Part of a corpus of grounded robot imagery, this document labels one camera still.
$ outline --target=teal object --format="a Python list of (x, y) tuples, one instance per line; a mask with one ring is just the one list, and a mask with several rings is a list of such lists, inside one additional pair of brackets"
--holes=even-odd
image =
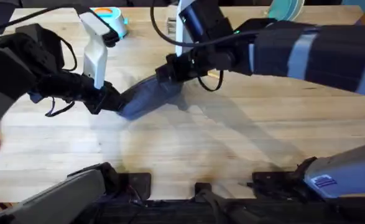
[(274, 0), (268, 11), (269, 18), (293, 21), (300, 14), (305, 0)]
[[(110, 10), (110, 12), (95, 12), (97, 9)], [(102, 20), (104, 20), (110, 27), (112, 27), (118, 34), (119, 38), (123, 39), (127, 35), (127, 29), (125, 25), (128, 25), (128, 18), (123, 18), (121, 10), (117, 7), (100, 7), (91, 8)]]

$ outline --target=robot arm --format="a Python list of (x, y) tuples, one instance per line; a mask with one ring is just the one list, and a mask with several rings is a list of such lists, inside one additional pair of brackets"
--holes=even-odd
[(160, 82), (184, 82), (215, 68), (298, 78), (365, 95), (365, 26), (250, 19), (233, 30), (208, 0), (193, 2), (179, 16), (194, 43), (228, 40), (169, 55), (156, 71)]

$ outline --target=wooden tabletop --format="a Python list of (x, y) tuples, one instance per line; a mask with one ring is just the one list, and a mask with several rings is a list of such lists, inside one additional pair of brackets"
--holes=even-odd
[[(266, 7), (225, 7), (234, 27), (263, 17)], [(16, 9), (12, 19), (36, 9)], [(174, 47), (150, 25), (148, 8), (125, 8), (129, 35), (109, 49), (106, 79), (124, 91), (154, 74)], [(297, 19), (316, 24), (354, 24), (356, 6), (304, 7)], [(165, 30), (173, 9), (158, 8)], [(82, 70), (88, 41), (72, 9), (19, 24), (40, 23), (69, 41)], [(13, 32), (10, 27), (6, 33)], [(72, 67), (65, 50), (67, 66)], [(216, 83), (214, 78), (208, 82)], [(65, 104), (57, 103), (57, 108)], [(188, 198), (196, 181), (214, 183), (225, 197), (252, 197), (242, 186), (253, 171), (294, 169), (312, 156), (331, 156), (365, 144), (365, 96), (288, 78), (226, 73), (216, 93), (196, 80), (173, 104), (127, 121), (116, 113), (91, 115), (82, 103), (54, 118), (50, 99), (35, 105), (22, 97), (1, 121), (0, 202), (18, 202), (78, 169), (108, 161), (120, 172), (149, 171), (152, 199)]]

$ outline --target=black mount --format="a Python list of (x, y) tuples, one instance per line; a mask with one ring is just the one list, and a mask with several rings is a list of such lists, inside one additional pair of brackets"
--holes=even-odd
[(86, 167), (69, 174), (67, 177), (71, 177), (88, 170), (101, 171), (105, 184), (106, 195), (117, 194), (118, 198), (126, 199), (130, 198), (132, 193), (131, 190), (133, 189), (136, 190), (136, 192), (133, 193), (138, 194), (141, 200), (147, 200), (150, 197), (152, 182), (152, 176), (150, 173), (117, 173), (108, 162)]
[(252, 188), (258, 199), (293, 200), (299, 202), (323, 201), (321, 197), (305, 184), (306, 169), (316, 157), (304, 160), (293, 172), (254, 172), (252, 182), (247, 186)]

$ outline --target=black cable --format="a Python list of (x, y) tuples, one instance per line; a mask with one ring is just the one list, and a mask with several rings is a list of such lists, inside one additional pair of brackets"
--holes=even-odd
[(207, 91), (209, 91), (209, 92), (214, 92), (214, 91), (219, 90), (219, 89), (221, 88), (221, 86), (222, 86), (222, 82), (224, 81), (224, 71), (223, 71), (223, 70), (219, 71), (219, 81), (218, 81), (218, 85), (217, 85), (217, 87), (215, 87), (215, 89), (214, 89), (214, 90), (212, 90), (211, 88), (208, 88), (208, 87), (206, 86), (206, 84), (203, 82), (203, 80), (201, 80), (201, 78), (200, 78), (200, 77), (197, 77), (197, 79), (199, 80), (199, 83), (200, 83), (201, 87), (203, 87), (205, 90), (207, 90)]
[(45, 116), (46, 117), (48, 117), (48, 118), (52, 118), (52, 117), (54, 117), (54, 116), (56, 116), (56, 115), (58, 115), (58, 114), (61, 114), (61, 113), (63, 113), (63, 112), (66, 112), (66, 111), (68, 111), (70, 108), (72, 108), (73, 106), (75, 105), (75, 102), (74, 101), (72, 101), (69, 105), (67, 105), (64, 109), (60, 109), (60, 110), (58, 110), (58, 111), (56, 111), (56, 112), (52, 112), (53, 111), (53, 109), (55, 108), (55, 98), (54, 97), (52, 97), (52, 107), (51, 107), (51, 110), (50, 111), (48, 111), (46, 114), (45, 114)]
[(0, 25), (0, 29), (5, 29), (5, 28), (7, 28), (9, 26), (18, 24), (20, 22), (26, 21), (28, 19), (31, 19), (31, 18), (36, 17), (36, 16), (39, 16), (39, 15), (44, 14), (46, 12), (50, 12), (50, 11), (53, 11), (53, 10), (56, 10), (56, 9), (60, 9), (60, 8), (63, 8), (63, 7), (75, 7), (75, 5), (74, 4), (62, 4), (60, 6), (49, 7), (49, 8), (46, 8), (46, 9), (37, 11), (37, 12), (33, 12), (30, 15), (27, 15), (27, 16), (21, 17), (19, 19), (15, 19), (13, 21), (6, 22), (4, 24), (1, 24)]
[(210, 40), (207, 42), (202, 42), (202, 43), (184, 43), (184, 42), (177, 42), (173, 39), (170, 39), (169, 37), (167, 37), (165, 34), (162, 33), (162, 31), (160, 31), (159, 27), (156, 24), (155, 21), (155, 16), (154, 16), (154, 7), (155, 7), (155, 0), (152, 0), (152, 5), (150, 7), (150, 21), (152, 22), (152, 26), (155, 29), (156, 33), (165, 41), (167, 41), (170, 44), (174, 44), (177, 46), (182, 46), (182, 47), (204, 47), (207, 45), (213, 45), (213, 44), (218, 44), (220, 42), (224, 42), (227, 40), (233, 40), (233, 39), (237, 39), (240, 37), (245, 37), (245, 36), (255, 36), (258, 34), (258, 30), (252, 30), (252, 31), (244, 31), (244, 32), (240, 32), (238, 34), (233, 34), (233, 35), (227, 35), (225, 37), (221, 37), (219, 39), (215, 39), (215, 40)]
[(72, 53), (73, 60), (75, 61), (75, 66), (73, 66), (73, 68), (71, 68), (71, 69), (63, 69), (63, 70), (66, 71), (66, 72), (72, 72), (72, 71), (74, 71), (77, 68), (77, 58), (76, 58), (75, 52), (74, 52), (73, 47), (72, 47), (71, 44), (69, 44), (64, 38), (62, 38), (60, 36), (58, 36), (58, 37), (68, 47), (68, 49)]

